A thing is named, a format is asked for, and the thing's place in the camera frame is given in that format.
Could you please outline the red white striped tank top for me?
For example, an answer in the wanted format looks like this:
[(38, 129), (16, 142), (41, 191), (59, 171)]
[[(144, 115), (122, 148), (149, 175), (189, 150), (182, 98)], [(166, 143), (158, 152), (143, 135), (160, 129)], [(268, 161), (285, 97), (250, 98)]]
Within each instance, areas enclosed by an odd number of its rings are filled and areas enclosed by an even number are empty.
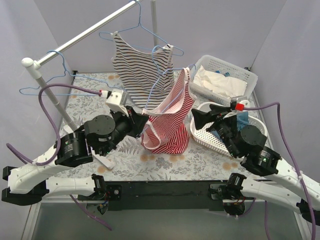
[(184, 123), (197, 97), (190, 91), (190, 69), (183, 68), (170, 93), (149, 115), (142, 146), (153, 154), (180, 155), (188, 147), (189, 133)]

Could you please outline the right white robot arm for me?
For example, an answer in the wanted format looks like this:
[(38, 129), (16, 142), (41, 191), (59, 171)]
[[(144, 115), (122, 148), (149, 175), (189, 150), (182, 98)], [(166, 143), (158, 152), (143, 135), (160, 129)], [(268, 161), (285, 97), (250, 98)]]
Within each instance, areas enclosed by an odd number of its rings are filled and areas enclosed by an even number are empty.
[(295, 170), (281, 155), (266, 146), (267, 137), (254, 125), (242, 129), (237, 126), (237, 110), (243, 104), (231, 107), (210, 105), (210, 111), (192, 109), (196, 130), (216, 131), (233, 158), (241, 158), (241, 166), (248, 172), (274, 181), (279, 186), (248, 179), (232, 173), (225, 186), (214, 190), (226, 199), (259, 198), (291, 209), (316, 225), (320, 224), (320, 184)]

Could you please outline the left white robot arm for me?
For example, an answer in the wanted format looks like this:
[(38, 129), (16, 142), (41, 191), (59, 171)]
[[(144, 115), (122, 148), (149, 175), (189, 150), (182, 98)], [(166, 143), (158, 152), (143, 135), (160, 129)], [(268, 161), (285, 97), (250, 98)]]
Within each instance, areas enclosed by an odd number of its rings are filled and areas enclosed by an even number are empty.
[(105, 157), (126, 137), (138, 138), (149, 120), (127, 106), (128, 114), (111, 112), (86, 121), (76, 131), (56, 141), (32, 163), (21, 167), (7, 166), (2, 178), (7, 188), (1, 200), (6, 203), (28, 206), (43, 198), (62, 195), (82, 195), (91, 200), (101, 200), (110, 193), (101, 175), (84, 178), (59, 178), (56, 174), (83, 164), (91, 163), (94, 156)]

